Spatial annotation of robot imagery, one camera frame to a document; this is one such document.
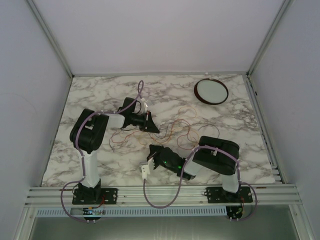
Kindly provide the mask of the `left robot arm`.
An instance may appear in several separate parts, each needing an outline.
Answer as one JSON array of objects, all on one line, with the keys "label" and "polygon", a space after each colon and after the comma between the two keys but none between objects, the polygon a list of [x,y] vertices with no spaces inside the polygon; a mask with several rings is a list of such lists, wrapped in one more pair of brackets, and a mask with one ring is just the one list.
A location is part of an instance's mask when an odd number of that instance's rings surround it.
[{"label": "left robot arm", "polygon": [[82,178],[73,192],[72,203],[98,204],[104,202],[105,190],[101,187],[98,173],[97,150],[100,148],[106,129],[123,129],[129,125],[147,133],[158,134],[160,130],[152,119],[152,113],[135,112],[137,100],[126,97],[115,113],[100,113],[84,109],[72,128],[69,139],[81,157]]}]

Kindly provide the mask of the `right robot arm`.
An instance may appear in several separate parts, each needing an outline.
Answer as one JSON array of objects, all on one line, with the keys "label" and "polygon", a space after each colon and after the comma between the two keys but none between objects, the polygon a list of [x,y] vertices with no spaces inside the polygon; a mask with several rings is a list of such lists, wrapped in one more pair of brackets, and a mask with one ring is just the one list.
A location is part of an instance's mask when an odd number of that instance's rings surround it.
[{"label": "right robot arm", "polygon": [[187,158],[168,147],[151,144],[146,160],[153,161],[154,169],[162,166],[187,181],[194,179],[204,168],[220,174],[222,190],[217,199],[231,203],[240,199],[239,151],[239,145],[233,141],[202,136],[198,147]]}]

